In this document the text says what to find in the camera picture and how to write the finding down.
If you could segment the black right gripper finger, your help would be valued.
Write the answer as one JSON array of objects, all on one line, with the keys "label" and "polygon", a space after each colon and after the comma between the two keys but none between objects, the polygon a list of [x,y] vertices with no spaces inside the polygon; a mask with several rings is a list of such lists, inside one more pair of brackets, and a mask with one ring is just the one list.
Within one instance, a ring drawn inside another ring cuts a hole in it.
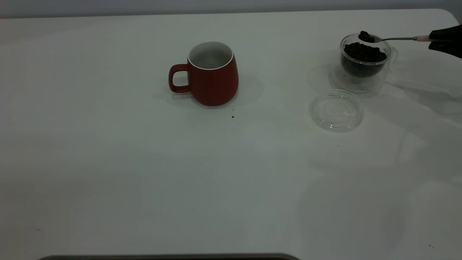
[{"label": "black right gripper finger", "polygon": [[436,41],[462,41],[462,25],[434,30],[429,38]]},{"label": "black right gripper finger", "polygon": [[462,59],[462,41],[434,41],[428,48]]}]

